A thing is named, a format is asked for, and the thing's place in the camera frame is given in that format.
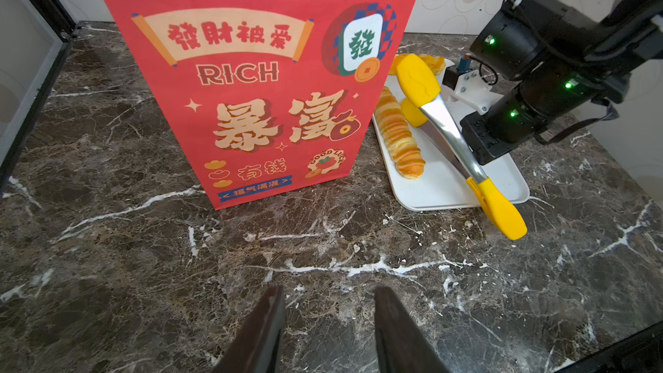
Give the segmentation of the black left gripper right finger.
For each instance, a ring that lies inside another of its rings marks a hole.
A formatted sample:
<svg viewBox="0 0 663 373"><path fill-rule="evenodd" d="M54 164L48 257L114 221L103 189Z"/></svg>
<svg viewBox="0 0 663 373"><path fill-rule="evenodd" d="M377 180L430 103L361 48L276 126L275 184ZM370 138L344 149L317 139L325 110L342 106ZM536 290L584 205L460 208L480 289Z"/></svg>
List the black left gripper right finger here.
<svg viewBox="0 0 663 373"><path fill-rule="evenodd" d="M394 290L377 287L374 298L379 371L448 373Z"/></svg>

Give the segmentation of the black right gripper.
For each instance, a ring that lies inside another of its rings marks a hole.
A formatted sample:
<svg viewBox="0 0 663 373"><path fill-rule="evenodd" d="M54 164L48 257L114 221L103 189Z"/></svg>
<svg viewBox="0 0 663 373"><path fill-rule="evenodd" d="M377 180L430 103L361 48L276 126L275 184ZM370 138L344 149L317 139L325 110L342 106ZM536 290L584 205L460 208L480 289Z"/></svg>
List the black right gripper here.
<svg viewBox="0 0 663 373"><path fill-rule="evenodd" d="M533 82L519 84L487 114L465 116L460 131L441 96L440 83L421 58L410 55L396 70L405 95L401 102L405 119L465 176L493 225L511 240L523 238L528 228L521 214L480 165L497 160L546 129L549 117L540 108L543 87Z"/></svg>

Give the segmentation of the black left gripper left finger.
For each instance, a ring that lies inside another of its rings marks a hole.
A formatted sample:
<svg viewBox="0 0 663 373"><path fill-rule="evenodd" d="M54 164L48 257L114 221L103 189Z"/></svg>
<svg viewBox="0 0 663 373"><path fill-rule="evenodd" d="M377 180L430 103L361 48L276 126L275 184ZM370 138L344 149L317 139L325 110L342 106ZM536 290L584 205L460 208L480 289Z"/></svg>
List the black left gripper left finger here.
<svg viewBox="0 0 663 373"><path fill-rule="evenodd" d="M283 287L269 287L212 372L278 372L285 322Z"/></svg>

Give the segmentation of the long striped bread roll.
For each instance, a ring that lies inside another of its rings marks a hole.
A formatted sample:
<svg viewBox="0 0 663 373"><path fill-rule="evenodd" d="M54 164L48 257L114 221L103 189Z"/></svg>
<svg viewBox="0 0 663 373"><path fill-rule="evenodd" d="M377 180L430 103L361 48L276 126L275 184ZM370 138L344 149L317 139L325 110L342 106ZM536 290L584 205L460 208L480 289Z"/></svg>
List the long striped bread roll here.
<svg viewBox="0 0 663 373"><path fill-rule="evenodd" d="M386 86L381 92L374 116L398 173L409 180L419 179L424 173L426 162L400 104Z"/></svg>

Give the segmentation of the red paper gift bag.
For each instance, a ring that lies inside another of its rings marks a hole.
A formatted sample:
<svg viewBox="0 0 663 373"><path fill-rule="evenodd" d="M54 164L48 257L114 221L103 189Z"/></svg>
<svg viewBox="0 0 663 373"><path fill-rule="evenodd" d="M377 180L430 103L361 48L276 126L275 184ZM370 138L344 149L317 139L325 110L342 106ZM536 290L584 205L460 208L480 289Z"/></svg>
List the red paper gift bag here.
<svg viewBox="0 0 663 373"><path fill-rule="evenodd" d="M350 174L416 0L105 0L212 205Z"/></svg>

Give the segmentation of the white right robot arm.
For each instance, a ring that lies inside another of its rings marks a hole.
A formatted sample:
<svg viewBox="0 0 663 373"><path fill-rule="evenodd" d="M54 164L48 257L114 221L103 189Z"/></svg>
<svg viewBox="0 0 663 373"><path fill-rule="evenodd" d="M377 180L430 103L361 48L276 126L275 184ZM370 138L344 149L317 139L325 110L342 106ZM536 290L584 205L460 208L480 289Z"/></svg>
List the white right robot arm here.
<svg viewBox="0 0 663 373"><path fill-rule="evenodd" d="M407 120L433 129L493 225L518 240L528 228L484 166L541 141L552 122L585 102L602 105L606 120L617 118L632 72L661 56L662 0L616 0L599 22L559 0L504 0L471 45L471 57L514 83L495 104L454 120L441 84L417 55L399 61L396 77Z"/></svg>

